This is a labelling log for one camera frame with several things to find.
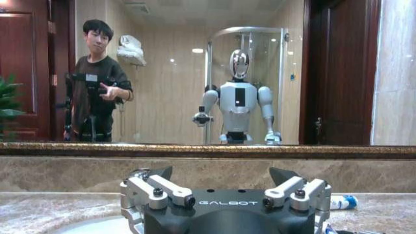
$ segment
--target robot face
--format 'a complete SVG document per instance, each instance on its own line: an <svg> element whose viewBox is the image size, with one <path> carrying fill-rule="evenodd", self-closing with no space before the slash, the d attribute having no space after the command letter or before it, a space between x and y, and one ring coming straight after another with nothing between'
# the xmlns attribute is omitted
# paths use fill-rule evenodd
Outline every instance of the robot face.
<svg viewBox="0 0 416 234"><path fill-rule="evenodd" d="M250 58L242 50L235 50L230 58L230 70L236 79L244 79L247 76Z"/></svg>

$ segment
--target man's hand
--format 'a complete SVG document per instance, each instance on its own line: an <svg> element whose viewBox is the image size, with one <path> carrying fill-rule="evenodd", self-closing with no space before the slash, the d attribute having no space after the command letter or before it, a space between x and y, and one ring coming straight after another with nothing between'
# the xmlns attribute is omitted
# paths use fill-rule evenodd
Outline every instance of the man's hand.
<svg viewBox="0 0 416 234"><path fill-rule="evenodd" d="M103 88L107 89L107 93L106 94L100 94L100 97L106 100L106 101L114 101L115 98L119 96L120 93L120 88L116 86L107 86L106 84L100 83L100 86Z"/></svg>
<svg viewBox="0 0 416 234"><path fill-rule="evenodd" d="M71 134L64 131L64 141L70 141L71 140Z"/></svg>

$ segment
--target marble countertop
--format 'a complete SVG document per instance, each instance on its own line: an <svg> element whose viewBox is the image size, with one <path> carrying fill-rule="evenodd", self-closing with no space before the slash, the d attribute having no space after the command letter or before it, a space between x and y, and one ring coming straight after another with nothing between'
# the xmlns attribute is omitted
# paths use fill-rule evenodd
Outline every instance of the marble countertop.
<svg viewBox="0 0 416 234"><path fill-rule="evenodd" d="M351 194L355 210L332 211L338 230L416 233L416 194ZM0 233L52 233L79 221L120 214L119 194L0 193Z"/></svg>

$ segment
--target green leaves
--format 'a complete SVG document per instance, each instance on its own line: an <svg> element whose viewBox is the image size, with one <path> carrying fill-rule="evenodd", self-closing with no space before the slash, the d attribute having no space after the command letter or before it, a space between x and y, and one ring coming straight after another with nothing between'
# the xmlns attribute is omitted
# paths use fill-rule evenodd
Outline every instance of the green leaves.
<svg viewBox="0 0 416 234"><path fill-rule="evenodd" d="M0 141L11 134L4 134L7 126L12 125L14 120L24 112L18 110L20 103L16 101L18 87L22 84L15 83L15 76L11 75L8 80L0 76Z"/></svg>

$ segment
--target shower enclosure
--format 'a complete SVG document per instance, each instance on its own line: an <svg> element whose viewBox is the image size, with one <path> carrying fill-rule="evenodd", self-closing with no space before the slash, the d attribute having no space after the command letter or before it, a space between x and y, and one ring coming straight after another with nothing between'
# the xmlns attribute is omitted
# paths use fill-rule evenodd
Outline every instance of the shower enclosure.
<svg viewBox="0 0 416 234"><path fill-rule="evenodd" d="M235 49L243 50L251 59L248 75L244 79L256 88L268 86L274 92L274 129L279 131L280 95L284 60L284 29L266 27L231 27L216 32L208 39L206 53L206 86L220 87L232 79L230 56ZM214 122L206 126L204 143L220 144L219 136L224 133L223 116L218 105L212 107ZM248 134L254 144L264 144L266 124L260 107L251 114Z"/></svg>

